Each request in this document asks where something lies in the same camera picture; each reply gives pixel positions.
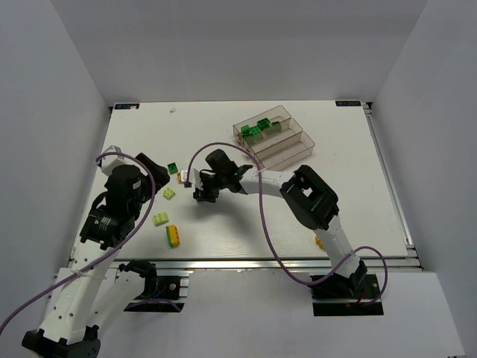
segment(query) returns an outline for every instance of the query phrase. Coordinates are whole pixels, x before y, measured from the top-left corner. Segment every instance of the purple cable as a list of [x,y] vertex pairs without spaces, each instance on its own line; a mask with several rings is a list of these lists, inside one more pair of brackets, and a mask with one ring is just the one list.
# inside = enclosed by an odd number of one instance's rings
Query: purple cable
[[[82,269],[79,270],[79,272],[88,272],[90,269],[92,269],[94,266],[96,266],[97,264],[99,263],[102,263],[103,261],[105,261],[108,257],[111,257],[112,255],[114,255],[116,252],[118,252],[118,250],[120,250],[124,245],[127,244],[127,242],[129,240],[131,240],[131,238],[137,233],[137,231],[141,228],[141,226],[144,224],[144,222],[146,221],[146,219],[148,218],[149,216],[149,213],[151,212],[152,210],[152,206],[154,205],[154,197],[156,196],[156,184],[154,183],[154,178],[153,178],[153,175],[151,173],[151,171],[148,169],[147,166],[145,166],[144,164],[142,164],[141,162],[139,162],[135,157],[132,157],[128,154],[125,154],[125,153],[119,153],[119,152],[115,152],[115,151],[111,151],[111,152],[108,152],[108,153],[103,153],[103,154],[100,154],[97,158],[96,158],[96,162],[98,162],[101,158],[104,158],[104,157],[107,157],[108,155],[121,155],[123,157],[126,157],[127,159],[129,160],[132,160],[135,164],[137,164],[138,166],[140,166],[141,168],[143,168],[146,173],[148,173],[149,175],[149,178],[151,179],[151,183],[152,183],[152,190],[151,190],[151,199],[149,201],[149,205],[148,205],[148,208],[146,209],[145,213],[144,213],[144,216],[142,217],[142,219],[138,222],[137,226],[129,233],[129,235],[126,236],[126,239],[124,239],[124,241],[119,244],[117,247],[115,247],[113,250],[111,250],[110,252],[108,252],[107,254],[105,254],[104,256],[102,257],[99,257],[98,259],[92,261],[89,265],[86,265],[84,266]],[[23,311],[26,307],[30,306],[32,303],[38,301],[41,297],[47,295],[48,293],[50,293],[51,291],[57,289],[58,287],[64,285],[65,283],[68,283],[70,281],[73,281],[76,277],[78,277],[77,274],[71,274],[70,276],[68,276],[67,278],[64,278],[63,280],[61,280],[60,282],[57,282],[56,284],[54,284],[53,286],[45,289],[44,291],[41,291],[38,295],[36,295],[35,297],[29,299],[28,301],[26,301],[22,306],[18,307],[16,310],[14,310],[8,317],[7,319],[5,319],[5,321],[1,324],[0,326],[0,336],[3,334],[3,331],[4,329],[6,328],[6,326],[10,323],[10,321],[12,319],[15,318],[16,315],[18,315],[21,311]]]
[[[207,144],[205,145],[204,147],[200,148],[197,152],[195,152],[195,154],[192,156],[192,159],[189,163],[189,166],[187,168],[187,182],[189,182],[189,174],[191,172],[191,169],[192,169],[192,164],[194,162],[194,159],[199,155],[199,153],[202,152],[202,150],[204,150],[205,148],[208,148],[212,145],[225,145],[227,147],[231,147],[231,148],[235,148],[235,149],[238,149],[239,151],[245,153],[248,157],[250,157],[250,159],[252,160],[252,162],[255,163],[257,169],[259,170],[259,209],[260,209],[260,219],[262,220],[262,226],[263,226],[263,232],[265,234],[265,238],[267,240],[267,243],[268,243],[268,247],[270,248],[270,251],[271,253],[273,254],[275,260],[278,262],[279,266],[283,269],[283,271],[295,282],[298,282],[302,285],[305,285],[305,286],[315,286],[315,285],[318,285],[322,282],[324,282],[325,280],[329,279],[331,276],[333,276],[333,274],[341,267],[341,265],[344,264],[344,262],[346,260],[348,260],[350,257],[351,257],[351,254],[348,254],[346,255],[345,257],[343,257],[336,265],[335,267],[333,267],[331,269],[330,272],[328,272],[326,275],[324,275],[322,278],[320,278],[319,280],[316,280],[316,281],[303,281],[301,280],[300,278],[296,277],[295,275],[293,275],[290,270],[288,270],[288,268],[285,266],[285,264],[283,263],[282,259],[278,256],[278,253],[277,251],[275,250],[275,247],[274,247],[274,244],[271,242],[271,238],[270,238],[270,235],[268,233],[268,229],[267,229],[267,223],[265,221],[265,211],[263,210],[263,188],[262,188],[262,167],[260,166],[260,163],[259,161],[252,155],[250,154],[248,151],[246,151],[245,149],[243,148],[240,148],[238,147],[237,145],[233,145],[233,144],[229,144],[229,143],[225,143],[225,142],[213,142],[213,143],[210,143],[210,144]],[[354,253],[360,251],[360,250],[364,250],[364,249],[368,249],[368,250],[371,250],[371,251],[374,251],[375,253],[378,254],[379,258],[382,260],[383,262],[383,266],[384,266],[384,269],[385,269],[385,282],[384,284],[382,285],[382,289],[381,289],[381,292],[370,302],[367,302],[366,304],[363,304],[363,306],[365,305],[369,305],[369,304],[373,304],[374,302],[376,302],[377,300],[379,300],[382,296],[382,294],[384,293],[385,289],[386,289],[386,286],[388,285],[388,267],[386,265],[386,261],[385,261],[385,258],[381,255],[381,253],[379,251],[377,251],[375,248],[371,248],[370,246],[361,246],[357,249],[354,250]]]
[[151,298],[149,300],[141,301],[141,302],[138,302],[136,304],[129,304],[126,308],[134,308],[134,307],[142,306],[143,304],[153,304],[154,302],[166,302],[167,304],[170,304],[171,306],[173,306],[173,308],[175,308],[176,311],[178,311],[178,312],[181,311],[179,306],[177,306],[171,300],[167,300],[165,298]]

